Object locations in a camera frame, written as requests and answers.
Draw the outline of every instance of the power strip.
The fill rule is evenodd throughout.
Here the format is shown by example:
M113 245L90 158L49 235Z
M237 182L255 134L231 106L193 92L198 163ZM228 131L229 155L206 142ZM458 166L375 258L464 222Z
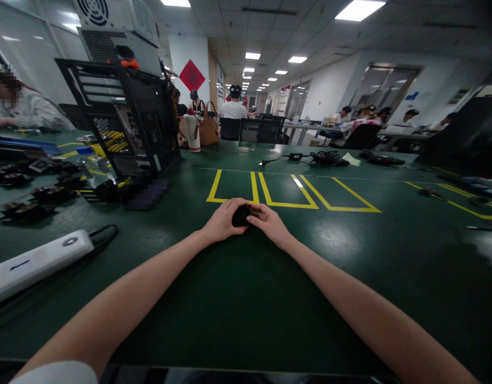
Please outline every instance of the power strip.
M85 230L78 230L0 263L0 302L65 268L93 251Z

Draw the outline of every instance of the red diamond sign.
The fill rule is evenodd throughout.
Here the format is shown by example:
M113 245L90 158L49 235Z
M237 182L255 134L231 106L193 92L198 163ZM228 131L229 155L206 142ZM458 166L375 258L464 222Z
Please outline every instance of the red diamond sign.
M191 59L180 73L179 78L190 91L193 89L198 90L205 81L205 77L203 77Z

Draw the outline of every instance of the bag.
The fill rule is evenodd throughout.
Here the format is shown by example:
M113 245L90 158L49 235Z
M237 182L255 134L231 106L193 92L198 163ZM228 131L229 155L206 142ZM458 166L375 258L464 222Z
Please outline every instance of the bag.
M209 103L212 104L212 106L214 107L214 111L216 111L216 107L214 106L214 103L212 101L209 101L207 103L203 111L203 121L200 123L200 127L199 127L200 145L203 147L219 142L218 122L215 117L214 118L209 117L209 111L208 111ZM181 119L179 128L180 128L180 133L187 140L187 129L184 119Z

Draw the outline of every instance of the water bottle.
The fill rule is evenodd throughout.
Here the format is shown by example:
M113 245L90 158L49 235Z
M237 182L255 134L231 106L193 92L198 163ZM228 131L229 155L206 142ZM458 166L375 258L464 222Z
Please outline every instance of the water bottle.
M107 180L111 180L116 184L116 180L111 174L105 158L97 156L91 147L77 148L76 150L81 155L77 165L81 167L92 188L97 188Z

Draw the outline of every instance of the hand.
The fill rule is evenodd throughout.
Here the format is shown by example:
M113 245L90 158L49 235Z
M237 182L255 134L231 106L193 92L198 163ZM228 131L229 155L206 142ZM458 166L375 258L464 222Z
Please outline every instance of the hand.
M232 225L232 216L237 208L245 204L248 204L248 200L243 198L233 198L222 203L202 229L207 240L215 243L232 235L242 235L247 227L234 227Z
M254 211L262 213L253 213L246 220L255 227L260 228L280 249L285 249L294 237L285 227L280 216L265 204L249 204Z

